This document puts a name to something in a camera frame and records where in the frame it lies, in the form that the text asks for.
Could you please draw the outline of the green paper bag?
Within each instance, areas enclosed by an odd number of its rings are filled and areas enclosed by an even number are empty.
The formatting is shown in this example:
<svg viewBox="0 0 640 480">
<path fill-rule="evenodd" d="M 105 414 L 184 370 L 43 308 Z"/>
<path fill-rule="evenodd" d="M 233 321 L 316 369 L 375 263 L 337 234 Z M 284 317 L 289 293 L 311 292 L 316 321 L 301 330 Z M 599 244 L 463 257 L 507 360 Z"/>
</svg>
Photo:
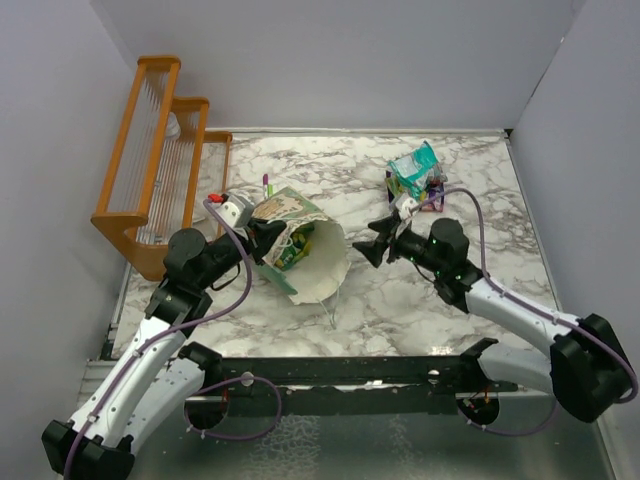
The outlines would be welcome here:
<svg viewBox="0 0 640 480">
<path fill-rule="evenodd" d="M 337 221 L 290 187 L 259 202 L 253 216 L 269 222 L 282 220 L 287 225 L 273 248 L 263 258 L 263 263 L 253 266 L 256 273 L 284 293 L 296 306 L 325 306 L 328 299 L 339 296 L 350 262 L 347 258 L 344 230 Z M 279 270 L 275 267 L 275 262 L 290 235 L 307 223 L 315 226 L 315 231 L 311 234 L 310 254 L 290 270 Z"/>
</svg>

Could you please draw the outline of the purple snack packet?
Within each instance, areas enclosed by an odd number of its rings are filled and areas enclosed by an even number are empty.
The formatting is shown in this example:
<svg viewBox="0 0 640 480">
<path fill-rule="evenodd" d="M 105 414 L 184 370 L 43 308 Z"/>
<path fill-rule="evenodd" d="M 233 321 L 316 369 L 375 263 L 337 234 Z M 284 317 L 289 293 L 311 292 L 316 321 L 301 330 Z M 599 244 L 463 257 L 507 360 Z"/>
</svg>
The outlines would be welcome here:
<svg viewBox="0 0 640 480">
<path fill-rule="evenodd" d="M 445 173 L 429 175 L 427 183 L 424 189 L 420 192 L 418 198 L 415 200 L 421 204 L 427 199 L 434 199 L 439 193 L 445 190 L 445 184 L 448 181 L 448 177 Z M 444 210 L 445 200 L 443 198 L 437 199 L 434 202 L 427 204 L 422 208 L 426 212 L 442 212 Z"/>
</svg>

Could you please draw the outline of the teal snack packet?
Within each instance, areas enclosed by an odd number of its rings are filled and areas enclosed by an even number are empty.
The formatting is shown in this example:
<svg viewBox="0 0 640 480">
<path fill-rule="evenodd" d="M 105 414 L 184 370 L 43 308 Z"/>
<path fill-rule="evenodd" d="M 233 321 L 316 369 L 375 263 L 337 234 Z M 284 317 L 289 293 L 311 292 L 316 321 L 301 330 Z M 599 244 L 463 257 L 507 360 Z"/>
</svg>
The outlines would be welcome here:
<svg viewBox="0 0 640 480">
<path fill-rule="evenodd" d="M 445 173 L 435 151 L 427 141 L 423 141 L 420 147 L 411 153 L 389 161 L 386 170 L 411 180 L 419 193 L 424 189 L 429 175 Z"/>
</svg>

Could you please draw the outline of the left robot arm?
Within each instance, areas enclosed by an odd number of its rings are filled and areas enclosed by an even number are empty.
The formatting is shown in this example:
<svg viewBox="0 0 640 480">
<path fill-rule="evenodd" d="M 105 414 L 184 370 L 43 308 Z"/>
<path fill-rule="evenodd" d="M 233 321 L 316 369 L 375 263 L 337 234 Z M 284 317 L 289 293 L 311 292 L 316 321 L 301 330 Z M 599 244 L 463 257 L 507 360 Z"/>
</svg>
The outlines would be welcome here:
<svg viewBox="0 0 640 480">
<path fill-rule="evenodd" d="M 213 242 L 194 228 L 173 234 L 165 276 L 125 353 L 68 421 L 53 420 L 42 434 L 55 472 L 65 479 L 127 478 L 144 442 L 188 396 L 218 388 L 217 354 L 179 350 L 198 320 L 211 318 L 208 288 L 265 256 L 285 228 L 280 220 L 251 219 L 243 235 L 228 231 Z"/>
</svg>

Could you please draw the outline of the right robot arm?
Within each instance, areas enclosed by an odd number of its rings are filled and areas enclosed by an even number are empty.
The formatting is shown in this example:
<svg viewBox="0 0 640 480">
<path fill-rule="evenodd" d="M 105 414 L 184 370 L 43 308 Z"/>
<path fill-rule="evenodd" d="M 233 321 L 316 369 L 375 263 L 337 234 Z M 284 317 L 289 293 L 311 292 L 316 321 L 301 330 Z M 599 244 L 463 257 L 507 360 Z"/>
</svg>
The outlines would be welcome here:
<svg viewBox="0 0 640 480">
<path fill-rule="evenodd" d="M 373 267 L 407 260 L 433 274 L 433 286 L 446 304 L 490 320 L 531 345 L 520 350 L 490 342 L 459 367 L 467 389 L 481 391 L 493 381 L 515 383 L 553 396 L 586 423 L 638 395 L 638 377 L 605 318 L 547 308 L 495 282 L 469 260 L 469 240 L 458 221 L 440 218 L 428 236 L 415 233 L 398 214 L 368 227 L 376 238 L 353 246 Z"/>
</svg>

